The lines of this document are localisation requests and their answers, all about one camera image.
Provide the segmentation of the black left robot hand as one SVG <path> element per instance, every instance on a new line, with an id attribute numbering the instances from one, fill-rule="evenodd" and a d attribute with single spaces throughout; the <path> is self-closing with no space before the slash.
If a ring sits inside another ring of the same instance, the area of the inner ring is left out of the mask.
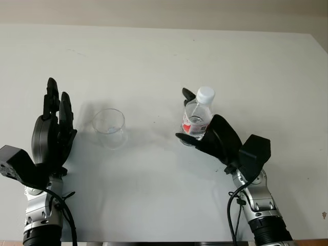
<path id="1" fill-rule="evenodd" d="M 37 166 L 51 173 L 62 168 L 77 134 L 73 119 L 69 94 L 59 96 L 55 79 L 49 78 L 43 114 L 37 118 L 32 134 L 32 155 Z"/>

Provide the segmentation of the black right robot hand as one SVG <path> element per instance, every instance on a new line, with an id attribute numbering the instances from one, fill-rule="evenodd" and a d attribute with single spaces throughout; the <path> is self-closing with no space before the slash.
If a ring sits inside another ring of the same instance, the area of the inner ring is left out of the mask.
<path id="1" fill-rule="evenodd" d="M 229 123 L 212 109 L 214 89 L 200 87 L 196 94 L 182 89 L 184 112 L 176 137 L 186 146 L 192 146 L 214 156 L 227 167 L 232 167 L 242 146 L 241 140 Z"/>

